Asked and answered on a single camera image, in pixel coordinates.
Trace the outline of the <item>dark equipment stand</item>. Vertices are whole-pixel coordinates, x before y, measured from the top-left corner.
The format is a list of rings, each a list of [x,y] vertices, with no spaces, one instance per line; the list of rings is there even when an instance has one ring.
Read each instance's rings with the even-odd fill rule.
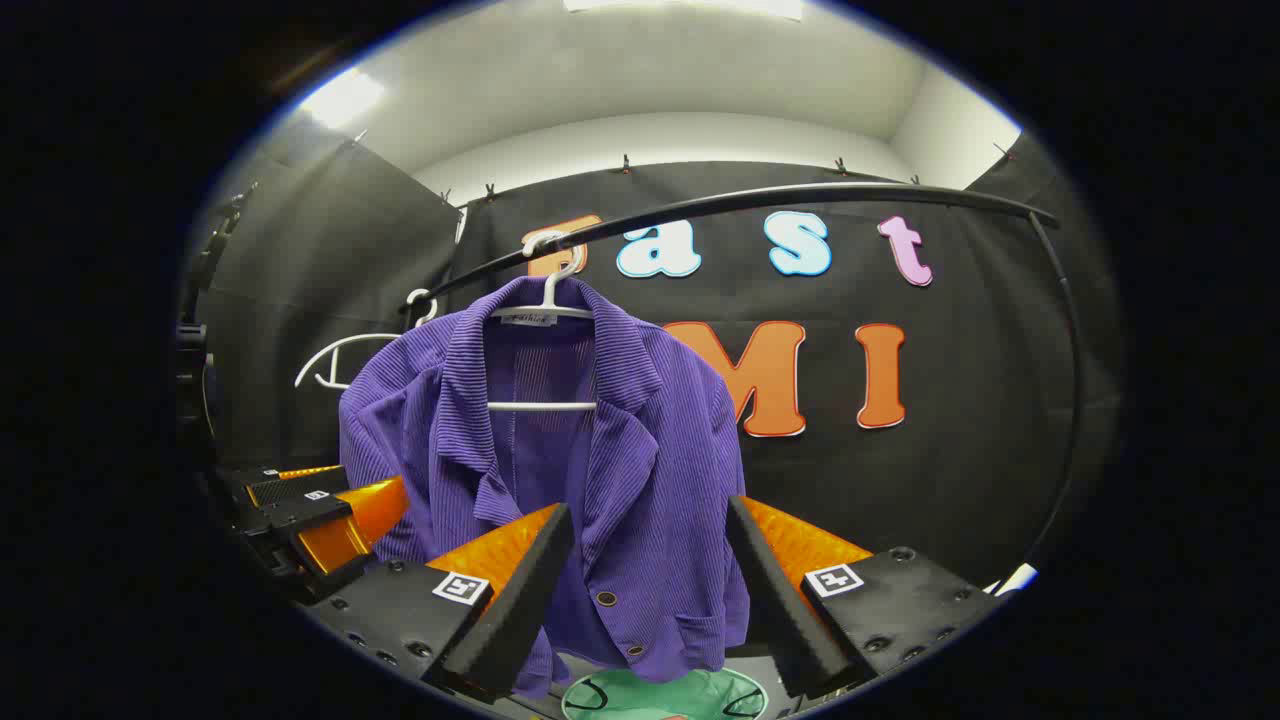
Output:
[[[225,252],[227,245],[230,242],[230,237],[236,227],[241,223],[244,209],[259,186],[260,183],[253,181],[244,192],[212,208],[216,224],[205,246],[196,254],[187,274],[186,292],[180,305],[180,322],[183,324],[196,323],[198,296],[201,292],[210,290],[212,277]]]

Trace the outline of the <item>black clothes rack rail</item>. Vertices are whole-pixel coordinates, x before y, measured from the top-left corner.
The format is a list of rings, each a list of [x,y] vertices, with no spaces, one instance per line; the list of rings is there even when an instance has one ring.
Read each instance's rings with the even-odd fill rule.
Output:
[[[1057,229],[1061,223],[1055,215],[1042,209],[1033,208],[1024,202],[1001,199],[989,193],[901,183],[838,182],[824,184],[788,184],[744,190],[731,193],[718,193],[653,208],[631,217],[602,222],[579,231],[558,234],[557,237],[552,237],[549,240],[534,240],[517,251],[493,259],[480,266],[475,266],[456,278],[440,283],[436,287],[430,290],[411,291],[410,297],[404,302],[404,318],[406,320],[413,319],[413,305],[419,299],[435,301],[438,297],[447,295],[458,287],[472,284],[485,275],[504,272],[534,259],[545,258],[556,252],[570,251],[598,240],[622,236],[630,231],[659,225],[667,222],[678,222],[731,211],[819,202],[919,202],[946,208],[961,208],[975,211],[989,211],[1005,217],[1015,217],[1030,224],[1041,247],[1044,250],[1053,268],[1055,279],[1057,281],[1062,295],[1073,373],[1071,420],[1068,429],[1068,442],[1064,450],[1060,478],[1055,487],[1052,503],[1043,514],[1034,539],[1029,543],[1021,556],[1023,562],[1027,564],[1044,562],[1051,552],[1050,539],[1053,533],[1053,525],[1057,521],[1061,509],[1071,491],[1074,454],[1080,438],[1080,423],[1087,380],[1084,377],[1084,363],[1082,357],[1078,304],[1059,251],[1047,234],[1048,229]]]

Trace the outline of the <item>white plastic hanger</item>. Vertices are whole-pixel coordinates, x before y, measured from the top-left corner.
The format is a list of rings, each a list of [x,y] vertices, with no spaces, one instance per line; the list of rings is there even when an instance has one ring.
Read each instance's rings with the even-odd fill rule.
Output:
[[[430,322],[440,314],[439,300],[431,295],[428,290],[413,290],[406,297],[406,320],[408,328],[416,328],[426,322]],[[340,380],[340,359],[342,351],[346,347],[356,346],[357,348],[364,345],[370,343],[383,343],[388,345],[394,340],[398,340],[402,332],[369,332],[358,334],[348,334],[339,340],[332,341],[330,343],[320,347],[315,351],[302,366],[294,374],[292,386],[294,389],[302,387],[305,382],[312,382],[314,384],[334,391],[346,391],[349,388],[349,382]]]
[[[532,260],[532,255],[539,250],[552,250],[556,251],[556,241],[567,236],[566,231],[539,231],[534,234],[529,242],[522,249],[522,255],[526,259]],[[490,318],[499,318],[503,323],[516,324],[516,325],[529,325],[536,328],[548,328],[554,325],[561,318],[581,319],[581,320],[594,320],[594,313],[590,309],[582,307],[570,307],[559,305],[556,301],[556,291],[558,284],[572,277],[582,265],[585,252],[581,246],[575,246],[570,250],[570,260],[558,270],[550,272],[543,281],[541,301],[538,305],[518,305],[518,306],[506,306],[498,307],[492,314]],[[492,411],[502,413],[575,413],[575,411],[591,411],[596,409],[594,401],[570,401],[570,402],[525,402],[525,401],[490,401],[488,409]]]

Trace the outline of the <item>purple corduroy jacket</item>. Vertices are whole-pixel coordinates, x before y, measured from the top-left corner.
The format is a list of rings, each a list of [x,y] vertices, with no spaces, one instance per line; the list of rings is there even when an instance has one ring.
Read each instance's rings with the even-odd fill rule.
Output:
[[[401,336],[340,396],[349,483],[402,477],[410,498],[376,553],[428,562],[567,503],[573,544],[516,693],[568,683],[564,655],[653,683],[717,671],[750,615],[724,530],[745,491],[733,400],[689,346],[575,278],[556,301],[593,322],[490,318],[534,305],[543,281],[512,279]],[[490,401],[596,409],[502,413]]]

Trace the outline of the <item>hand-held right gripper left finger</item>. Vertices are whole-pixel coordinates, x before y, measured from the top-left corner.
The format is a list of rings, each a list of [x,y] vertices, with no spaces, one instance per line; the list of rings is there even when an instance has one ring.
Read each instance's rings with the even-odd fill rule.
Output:
[[[310,620],[416,685],[477,701],[509,696],[573,543],[553,503],[460,546],[436,565],[369,565]]]

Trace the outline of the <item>green laundry hamper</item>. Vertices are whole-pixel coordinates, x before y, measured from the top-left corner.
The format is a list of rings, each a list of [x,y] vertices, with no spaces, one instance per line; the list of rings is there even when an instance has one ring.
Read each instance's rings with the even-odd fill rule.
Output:
[[[763,687],[730,669],[694,670],[667,683],[611,669],[575,682],[561,697],[566,720],[756,720],[768,705]]]

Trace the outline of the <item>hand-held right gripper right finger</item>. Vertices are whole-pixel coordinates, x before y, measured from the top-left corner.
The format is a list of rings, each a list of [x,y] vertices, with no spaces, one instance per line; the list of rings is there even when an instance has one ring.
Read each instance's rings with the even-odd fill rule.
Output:
[[[960,641],[1002,598],[899,546],[873,553],[745,496],[726,533],[792,696],[864,691]]]

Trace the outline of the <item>ceiling light panel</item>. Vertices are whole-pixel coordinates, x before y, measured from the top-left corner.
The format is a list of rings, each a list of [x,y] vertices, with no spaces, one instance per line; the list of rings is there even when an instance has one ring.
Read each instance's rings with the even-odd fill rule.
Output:
[[[358,67],[351,67],[314,90],[300,110],[329,129],[339,129],[375,108],[387,87]]]
[[[699,8],[708,12],[744,13],[800,22],[806,8],[805,0],[561,0],[571,13],[593,12],[612,8],[659,8],[682,6]]]

